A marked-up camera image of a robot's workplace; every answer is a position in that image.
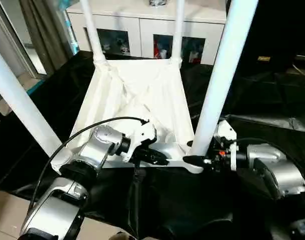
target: white cabinet top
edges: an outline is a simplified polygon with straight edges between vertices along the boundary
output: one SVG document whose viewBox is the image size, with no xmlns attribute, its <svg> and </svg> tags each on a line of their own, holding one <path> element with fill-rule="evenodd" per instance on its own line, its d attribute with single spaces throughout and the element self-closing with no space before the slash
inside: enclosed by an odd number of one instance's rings
<svg viewBox="0 0 305 240">
<path fill-rule="evenodd" d="M 142 19 L 175 20 L 176 0 L 165 6 L 153 7 L 149 0 L 88 0 L 94 15 L 120 16 Z M 67 8 L 68 13 L 83 13 L 80 3 Z M 226 0 L 186 0 L 185 21 L 226 23 Z"/>
</svg>

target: white pole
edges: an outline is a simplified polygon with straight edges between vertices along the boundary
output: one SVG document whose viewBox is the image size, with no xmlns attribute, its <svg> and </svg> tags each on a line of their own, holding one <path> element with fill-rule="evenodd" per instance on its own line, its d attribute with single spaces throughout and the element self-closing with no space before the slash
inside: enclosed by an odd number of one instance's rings
<svg viewBox="0 0 305 240">
<path fill-rule="evenodd" d="M 62 144 L 53 129 L 46 122 L 31 98 L 0 54 L 0 95 L 11 107 L 23 125 L 28 129 L 44 152 L 50 157 Z M 71 152 L 64 148 L 58 159 L 66 161 Z"/>
<path fill-rule="evenodd" d="M 183 21 L 185 17 L 185 0 L 177 0 L 176 3 L 176 21 L 175 29 L 172 40 L 172 52 L 171 58 L 173 60 L 181 61 L 182 53 L 182 32 L 183 32 Z"/>
<path fill-rule="evenodd" d="M 93 52 L 93 61 L 95 63 L 106 62 L 105 55 L 102 51 L 101 42 L 98 37 L 97 29 L 94 24 L 93 14 L 88 0 L 80 0 L 83 15 L 86 18 L 87 32 Z"/>
<path fill-rule="evenodd" d="M 214 135 L 258 0 L 232 0 L 189 155 L 204 156 Z"/>
</svg>

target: floor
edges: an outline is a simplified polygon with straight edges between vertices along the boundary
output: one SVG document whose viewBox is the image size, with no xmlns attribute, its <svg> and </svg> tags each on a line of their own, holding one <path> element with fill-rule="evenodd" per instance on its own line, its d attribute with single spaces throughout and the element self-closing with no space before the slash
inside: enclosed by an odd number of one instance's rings
<svg viewBox="0 0 305 240">
<path fill-rule="evenodd" d="M 0 240 L 16 240 L 20 236 L 29 201 L 0 191 Z M 124 232 L 121 228 L 85 218 L 78 240 L 108 240 Z"/>
</svg>

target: cabinet door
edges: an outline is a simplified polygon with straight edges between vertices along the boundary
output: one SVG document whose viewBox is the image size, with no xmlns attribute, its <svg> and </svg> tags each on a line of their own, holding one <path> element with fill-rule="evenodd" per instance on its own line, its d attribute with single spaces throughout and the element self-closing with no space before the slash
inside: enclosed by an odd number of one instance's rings
<svg viewBox="0 0 305 240">
<path fill-rule="evenodd" d="M 175 22 L 140 19 L 141 51 L 145 58 L 169 58 Z M 184 62 L 214 65 L 224 25 L 184 22 L 181 57 Z"/>
<path fill-rule="evenodd" d="M 80 50 L 91 51 L 84 15 L 79 13 L 68 15 Z M 142 56 L 138 18 L 93 15 L 93 20 L 104 52 Z"/>
</svg>

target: curtain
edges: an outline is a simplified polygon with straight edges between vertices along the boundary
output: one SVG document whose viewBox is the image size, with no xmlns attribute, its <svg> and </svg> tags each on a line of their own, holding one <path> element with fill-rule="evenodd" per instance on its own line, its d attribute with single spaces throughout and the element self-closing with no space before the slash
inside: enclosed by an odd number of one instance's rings
<svg viewBox="0 0 305 240">
<path fill-rule="evenodd" d="M 52 75 L 73 55 L 47 0 L 19 0 L 31 42 L 48 75 Z"/>
</svg>

